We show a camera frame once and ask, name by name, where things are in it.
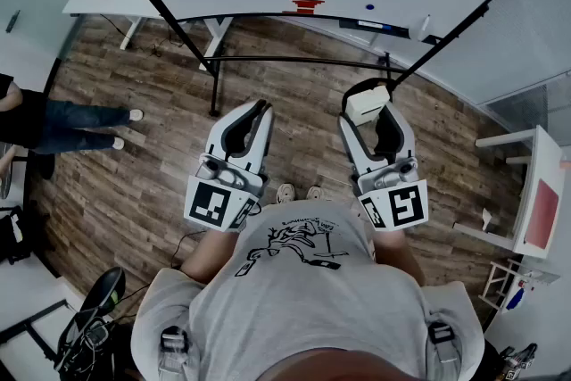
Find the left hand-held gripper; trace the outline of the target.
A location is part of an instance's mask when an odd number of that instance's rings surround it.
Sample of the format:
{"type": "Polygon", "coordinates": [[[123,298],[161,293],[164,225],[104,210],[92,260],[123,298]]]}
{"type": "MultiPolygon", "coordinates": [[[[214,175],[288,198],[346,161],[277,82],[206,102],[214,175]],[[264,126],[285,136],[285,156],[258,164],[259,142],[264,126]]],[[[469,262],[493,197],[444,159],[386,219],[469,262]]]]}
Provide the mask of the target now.
{"type": "Polygon", "coordinates": [[[238,106],[214,124],[199,168],[187,181],[186,219],[220,232],[242,230],[269,182],[262,165],[273,121],[272,105],[260,99],[238,106]],[[244,158],[244,164],[224,161],[230,158],[244,158]]]}

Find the black bag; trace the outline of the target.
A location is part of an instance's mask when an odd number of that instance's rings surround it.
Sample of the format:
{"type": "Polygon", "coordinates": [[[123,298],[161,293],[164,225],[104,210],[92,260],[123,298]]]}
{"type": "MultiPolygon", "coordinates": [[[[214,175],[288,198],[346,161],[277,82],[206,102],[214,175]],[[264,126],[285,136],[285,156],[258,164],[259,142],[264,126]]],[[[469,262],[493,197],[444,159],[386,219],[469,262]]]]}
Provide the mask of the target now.
{"type": "Polygon", "coordinates": [[[10,265],[32,254],[29,224],[20,206],[0,207],[0,262],[10,265]]]}

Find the person's grey printed t-shirt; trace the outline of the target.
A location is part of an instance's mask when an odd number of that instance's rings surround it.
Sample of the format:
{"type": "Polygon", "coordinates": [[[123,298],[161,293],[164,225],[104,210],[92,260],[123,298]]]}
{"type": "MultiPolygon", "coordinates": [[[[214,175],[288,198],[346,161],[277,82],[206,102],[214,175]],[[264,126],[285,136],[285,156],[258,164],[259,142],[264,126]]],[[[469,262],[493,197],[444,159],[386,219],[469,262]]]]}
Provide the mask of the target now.
{"type": "Polygon", "coordinates": [[[484,335],[460,282],[419,286],[327,200],[248,219],[208,284],[161,269],[131,336],[146,381],[470,381],[484,335]]]}

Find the white wooden rack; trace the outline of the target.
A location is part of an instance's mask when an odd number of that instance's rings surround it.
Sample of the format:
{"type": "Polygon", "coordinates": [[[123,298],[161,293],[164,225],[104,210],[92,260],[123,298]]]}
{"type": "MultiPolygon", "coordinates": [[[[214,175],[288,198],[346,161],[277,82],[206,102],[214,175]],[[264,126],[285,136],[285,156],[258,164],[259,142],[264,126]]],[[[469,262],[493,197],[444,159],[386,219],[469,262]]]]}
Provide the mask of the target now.
{"type": "Polygon", "coordinates": [[[557,274],[532,268],[514,260],[508,260],[506,264],[491,261],[489,276],[478,298],[499,313],[505,314],[509,312],[506,305],[519,287],[525,289],[525,297],[517,308],[523,304],[528,295],[536,290],[543,291],[559,279],[560,276],[557,274]]]}

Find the white side table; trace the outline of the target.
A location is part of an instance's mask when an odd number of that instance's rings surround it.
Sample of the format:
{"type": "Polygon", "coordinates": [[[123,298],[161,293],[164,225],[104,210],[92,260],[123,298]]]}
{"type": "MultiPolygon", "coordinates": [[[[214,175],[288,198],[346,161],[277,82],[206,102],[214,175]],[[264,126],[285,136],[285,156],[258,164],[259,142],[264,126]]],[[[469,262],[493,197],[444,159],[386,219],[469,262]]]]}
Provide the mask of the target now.
{"type": "Polygon", "coordinates": [[[513,228],[511,229],[511,236],[499,236],[486,232],[481,228],[470,228],[459,222],[453,224],[453,229],[464,235],[472,236],[478,240],[499,246],[505,250],[510,250],[516,254],[545,259],[548,257],[550,245],[558,223],[559,209],[565,185],[566,171],[563,168],[564,154],[561,147],[541,126],[495,137],[479,138],[475,141],[475,146],[483,148],[524,143],[526,141],[531,143],[531,154],[529,156],[509,157],[506,159],[507,164],[525,165],[527,167],[517,216],[513,228]],[[559,205],[546,249],[525,243],[525,232],[532,215],[535,195],[540,179],[559,195],[559,205]]]}

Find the blue spray bottle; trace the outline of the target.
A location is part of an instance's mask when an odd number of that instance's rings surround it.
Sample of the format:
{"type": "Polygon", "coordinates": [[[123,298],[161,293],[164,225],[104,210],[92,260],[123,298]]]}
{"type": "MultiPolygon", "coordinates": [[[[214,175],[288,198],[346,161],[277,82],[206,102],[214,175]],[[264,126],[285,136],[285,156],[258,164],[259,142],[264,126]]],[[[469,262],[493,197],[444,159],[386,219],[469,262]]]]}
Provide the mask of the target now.
{"type": "Polygon", "coordinates": [[[523,287],[519,287],[518,290],[509,300],[508,304],[506,305],[506,309],[508,311],[514,310],[519,306],[524,297],[525,297],[525,289],[523,287]]]}

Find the person's left forearm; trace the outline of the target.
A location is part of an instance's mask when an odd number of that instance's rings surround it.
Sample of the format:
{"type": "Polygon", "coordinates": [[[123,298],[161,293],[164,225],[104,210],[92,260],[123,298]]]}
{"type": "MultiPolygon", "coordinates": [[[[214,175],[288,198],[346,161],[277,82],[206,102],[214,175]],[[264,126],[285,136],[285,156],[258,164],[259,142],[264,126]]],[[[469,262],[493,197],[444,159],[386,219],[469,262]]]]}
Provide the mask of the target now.
{"type": "Polygon", "coordinates": [[[194,281],[206,285],[231,259],[239,234],[209,229],[182,263],[180,271],[194,281]]]}

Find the black framed glass door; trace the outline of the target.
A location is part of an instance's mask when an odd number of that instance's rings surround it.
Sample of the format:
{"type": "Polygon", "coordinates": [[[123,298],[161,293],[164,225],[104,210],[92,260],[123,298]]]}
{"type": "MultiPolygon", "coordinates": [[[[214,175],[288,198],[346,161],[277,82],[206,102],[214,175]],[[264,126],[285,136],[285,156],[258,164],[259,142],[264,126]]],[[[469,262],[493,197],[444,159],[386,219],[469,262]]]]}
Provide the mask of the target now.
{"type": "Polygon", "coordinates": [[[62,307],[68,307],[68,302],[65,299],[60,300],[59,302],[48,306],[47,308],[33,314],[32,316],[15,323],[5,330],[0,331],[0,345],[7,344],[10,340],[21,334],[28,334],[34,343],[41,349],[44,356],[50,361],[55,361],[56,352],[52,349],[49,343],[45,341],[44,338],[36,331],[34,328],[34,323],[53,313],[54,311],[59,310],[62,307]]]}

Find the white whiteboard eraser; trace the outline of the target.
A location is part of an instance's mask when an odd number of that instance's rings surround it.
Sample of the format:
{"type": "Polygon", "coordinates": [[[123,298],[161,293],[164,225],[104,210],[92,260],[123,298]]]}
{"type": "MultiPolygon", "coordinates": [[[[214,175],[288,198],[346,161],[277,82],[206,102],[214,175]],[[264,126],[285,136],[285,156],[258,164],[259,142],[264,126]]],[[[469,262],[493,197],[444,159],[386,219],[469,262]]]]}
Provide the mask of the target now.
{"type": "Polygon", "coordinates": [[[390,94],[383,79],[366,79],[343,95],[341,113],[360,126],[374,120],[389,101],[390,94]]]}

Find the black office chair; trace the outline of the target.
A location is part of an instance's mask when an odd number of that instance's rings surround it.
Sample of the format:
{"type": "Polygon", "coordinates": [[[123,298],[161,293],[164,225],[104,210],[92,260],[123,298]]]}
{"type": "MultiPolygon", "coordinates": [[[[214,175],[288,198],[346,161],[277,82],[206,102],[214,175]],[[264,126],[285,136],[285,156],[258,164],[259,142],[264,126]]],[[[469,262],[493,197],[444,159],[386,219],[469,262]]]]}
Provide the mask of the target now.
{"type": "Polygon", "coordinates": [[[107,270],[95,281],[59,337],[54,370],[60,381],[114,381],[112,332],[116,324],[105,317],[123,298],[125,288],[121,267],[107,270]]]}

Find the red mat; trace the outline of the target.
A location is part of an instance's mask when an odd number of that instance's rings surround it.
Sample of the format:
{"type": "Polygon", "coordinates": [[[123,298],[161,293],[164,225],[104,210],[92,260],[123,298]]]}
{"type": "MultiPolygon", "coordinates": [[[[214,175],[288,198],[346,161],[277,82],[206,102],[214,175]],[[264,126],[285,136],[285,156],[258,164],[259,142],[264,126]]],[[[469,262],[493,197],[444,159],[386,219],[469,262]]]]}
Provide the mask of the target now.
{"type": "Polygon", "coordinates": [[[525,232],[525,243],[546,249],[559,205],[559,195],[542,179],[538,182],[532,215],[525,232]]]}

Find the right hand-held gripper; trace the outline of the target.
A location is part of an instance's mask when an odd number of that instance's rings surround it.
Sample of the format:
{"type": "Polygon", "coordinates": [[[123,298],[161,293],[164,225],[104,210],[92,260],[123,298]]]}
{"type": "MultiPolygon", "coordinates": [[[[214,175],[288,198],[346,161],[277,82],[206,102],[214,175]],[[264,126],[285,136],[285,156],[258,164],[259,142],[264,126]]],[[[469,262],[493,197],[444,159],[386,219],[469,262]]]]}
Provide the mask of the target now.
{"type": "Polygon", "coordinates": [[[375,156],[345,113],[338,126],[357,198],[373,229],[391,232],[427,222],[427,182],[418,176],[414,132],[398,109],[387,102],[378,114],[375,156]]]}

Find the person's right forearm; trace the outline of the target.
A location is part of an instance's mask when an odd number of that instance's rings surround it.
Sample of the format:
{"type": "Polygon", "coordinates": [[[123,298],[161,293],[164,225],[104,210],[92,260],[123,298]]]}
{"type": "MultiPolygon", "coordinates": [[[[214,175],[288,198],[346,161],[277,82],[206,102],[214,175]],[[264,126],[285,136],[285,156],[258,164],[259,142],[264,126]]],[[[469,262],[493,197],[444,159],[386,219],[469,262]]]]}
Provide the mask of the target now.
{"type": "Polygon", "coordinates": [[[372,243],[377,264],[399,269],[413,277],[419,286],[426,285],[425,275],[410,249],[403,230],[375,232],[372,243]]]}

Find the red magnetic holder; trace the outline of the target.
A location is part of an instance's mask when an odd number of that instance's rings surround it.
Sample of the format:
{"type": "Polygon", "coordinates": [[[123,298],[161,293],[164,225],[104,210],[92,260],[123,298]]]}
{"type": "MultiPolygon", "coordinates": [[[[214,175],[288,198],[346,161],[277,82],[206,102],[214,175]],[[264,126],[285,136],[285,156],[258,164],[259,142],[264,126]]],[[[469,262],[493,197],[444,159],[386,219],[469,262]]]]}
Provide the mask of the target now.
{"type": "Polygon", "coordinates": [[[319,5],[325,3],[324,0],[290,0],[293,4],[292,10],[286,10],[284,13],[313,15],[319,5]]]}

